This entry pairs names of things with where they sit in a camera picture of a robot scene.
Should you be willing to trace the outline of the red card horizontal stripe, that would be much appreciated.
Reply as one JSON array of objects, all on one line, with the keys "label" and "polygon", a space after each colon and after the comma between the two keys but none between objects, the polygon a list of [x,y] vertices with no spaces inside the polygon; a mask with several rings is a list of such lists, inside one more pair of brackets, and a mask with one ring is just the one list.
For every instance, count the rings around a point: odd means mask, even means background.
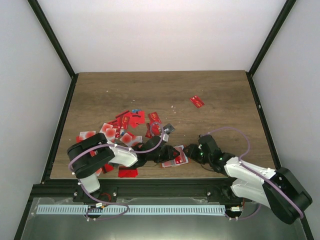
[{"label": "red card horizontal stripe", "polygon": [[138,170],[136,168],[131,169],[124,166],[118,168],[119,178],[135,178],[138,176]]}]

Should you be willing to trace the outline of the lone red VIP card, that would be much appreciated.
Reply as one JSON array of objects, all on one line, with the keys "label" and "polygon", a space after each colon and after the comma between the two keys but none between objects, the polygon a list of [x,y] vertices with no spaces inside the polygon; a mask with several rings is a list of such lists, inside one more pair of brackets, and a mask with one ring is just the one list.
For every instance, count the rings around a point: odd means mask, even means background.
[{"label": "lone red VIP card", "polygon": [[190,101],[198,109],[205,105],[204,102],[197,95],[192,96],[190,98]]}]

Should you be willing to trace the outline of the brown leather card holder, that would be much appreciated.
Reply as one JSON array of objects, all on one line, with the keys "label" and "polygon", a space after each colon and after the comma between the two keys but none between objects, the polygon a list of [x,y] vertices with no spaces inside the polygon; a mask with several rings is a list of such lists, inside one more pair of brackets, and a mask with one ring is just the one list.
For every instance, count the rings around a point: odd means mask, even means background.
[{"label": "brown leather card holder", "polygon": [[189,159],[183,151],[185,147],[183,145],[177,145],[174,148],[179,152],[179,156],[173,160],[163,162],[161,168],[178,167],[189,163]]}]

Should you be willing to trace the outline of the red VIP card handled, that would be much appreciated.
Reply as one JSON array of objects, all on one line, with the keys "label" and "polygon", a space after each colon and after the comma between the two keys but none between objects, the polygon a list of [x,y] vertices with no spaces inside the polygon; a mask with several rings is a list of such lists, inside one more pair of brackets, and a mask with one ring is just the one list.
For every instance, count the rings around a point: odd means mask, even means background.
[{"label": "red VIP card handled", "polygon": [[148,118],[149,118],[149,122],[152,124],[152,123],[159,123],[161,124],[162,121],[160,120],[160,117],[158,115],[158,113],[155,111],[155,112],[151,112],[151,113],[148,113],[147,114]]}]

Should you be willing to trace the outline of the black VIP card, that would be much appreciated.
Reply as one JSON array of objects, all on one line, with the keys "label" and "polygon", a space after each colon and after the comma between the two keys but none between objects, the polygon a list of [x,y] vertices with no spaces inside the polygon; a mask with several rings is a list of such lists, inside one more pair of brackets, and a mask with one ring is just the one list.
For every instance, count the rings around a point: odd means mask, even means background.
[{"label": "black VIP card", "polygon": [[169,135],[173,133],[176,129],[173,127],[172,124],[168,123],[163,127],[163,131],[165,134]]}]

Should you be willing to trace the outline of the black frame front beam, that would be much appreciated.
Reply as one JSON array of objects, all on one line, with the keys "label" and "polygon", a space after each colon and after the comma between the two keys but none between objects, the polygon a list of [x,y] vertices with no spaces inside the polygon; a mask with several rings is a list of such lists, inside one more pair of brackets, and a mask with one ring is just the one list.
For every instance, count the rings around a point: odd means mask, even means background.
[{"label": "black frame front beam", "polygon": [[[100,189],[93,195],[114,202],[117,198],[205,198],[210,202],[240,202],[231,191],[234,178],[129,178],[101,179]],[[31,197],[82,198],[75,179],[50,179],[35,184]]]}]

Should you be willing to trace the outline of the white card red circle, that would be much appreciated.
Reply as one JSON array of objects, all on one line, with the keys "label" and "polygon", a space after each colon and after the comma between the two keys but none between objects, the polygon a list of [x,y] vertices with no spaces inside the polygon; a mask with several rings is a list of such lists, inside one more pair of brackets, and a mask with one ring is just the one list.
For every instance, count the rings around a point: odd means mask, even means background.
[{"label": "white card red circle", "polygon": [[131,132],[126,132],[121,138],[120,141],[128,147],[131,147],[134,141],[136,140],[136,136]]}]

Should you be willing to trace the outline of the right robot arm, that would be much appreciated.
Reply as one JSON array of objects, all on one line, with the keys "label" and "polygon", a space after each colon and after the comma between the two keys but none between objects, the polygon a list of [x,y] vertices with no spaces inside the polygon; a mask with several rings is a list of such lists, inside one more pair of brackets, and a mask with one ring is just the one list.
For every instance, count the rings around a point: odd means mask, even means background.
[{"label": "right robot arm", "polygon": [[234,178],[222,188],[229,202],[245,198],[268,207],[282,222],[292,224],[304,217],[313,200],[293,173],[285,168],[265,168],[222,151],[211,135],[202,135],[197,144],[184,148],[185,155],[195,162],[208,164],[216,173]]}]

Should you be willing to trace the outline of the light blue slotted rail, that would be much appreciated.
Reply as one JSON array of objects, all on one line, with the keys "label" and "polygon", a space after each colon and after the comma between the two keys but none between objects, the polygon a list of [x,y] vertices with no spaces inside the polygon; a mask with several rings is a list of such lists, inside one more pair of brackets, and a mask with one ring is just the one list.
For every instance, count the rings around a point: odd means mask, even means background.
[{"label": "light blue slotted rail", "polygon": [[49,205],[40,204],[36,208],[38,215],[201,215],[224,216],[223,205],[111,205],[103,209],[93,209],[88,205]]}]

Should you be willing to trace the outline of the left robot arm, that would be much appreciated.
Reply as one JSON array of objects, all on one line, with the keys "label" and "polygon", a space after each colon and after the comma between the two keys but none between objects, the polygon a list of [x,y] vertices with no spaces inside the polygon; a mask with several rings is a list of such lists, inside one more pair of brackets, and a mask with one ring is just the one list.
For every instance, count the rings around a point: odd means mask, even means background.
[{"label": "left robot arm", "polygon": [[84,187],[84,195],[89,201],[97,202],[102,189],[96,172],[106,164],[122,165],[137,169],[148,161],[164,163],[180,156],[173,146],[167,145],[169,136],[153,136],[147,142],[134,143],[124,147],[109,142],[104,134],[97,133],[67,149],[70,171]]}]

